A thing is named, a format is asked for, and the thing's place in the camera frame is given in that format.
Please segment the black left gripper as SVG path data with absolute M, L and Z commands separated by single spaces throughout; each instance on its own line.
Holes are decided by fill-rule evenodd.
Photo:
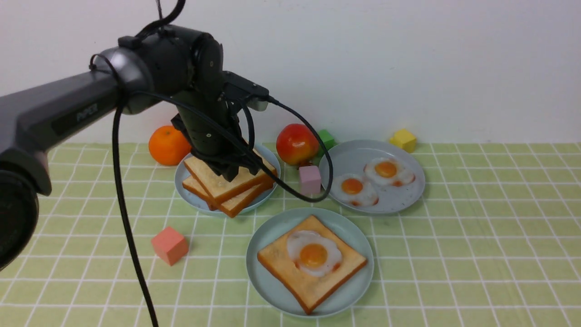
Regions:
M 247 103 L 248 97 L 231 99 L 208 99 L 201 91 L 185 90 L 172 96 L 183 124 L 181 132 L 187 133 L 194 157 L 204 161 L 217 175 L 232 182 L 239 174 L 239 168 L 255 170 L 255 164 L 225 138 L 217 129 L 199 118 L 193 110 L 205 114 L 232 136 L 244 143 L 241 136 L 238 112 Z

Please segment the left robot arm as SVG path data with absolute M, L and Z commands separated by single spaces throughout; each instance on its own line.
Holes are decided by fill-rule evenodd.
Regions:
M 50 195 L 48 151 L 115 109 L 138 114 L 159 94 L 199 110 L 243 143 L 226 104 L 223 48 L 209 33 L 169 25 L 122 37 L 89 71 L 1 97 L 1 267 L 38 223 L 38 195 Z

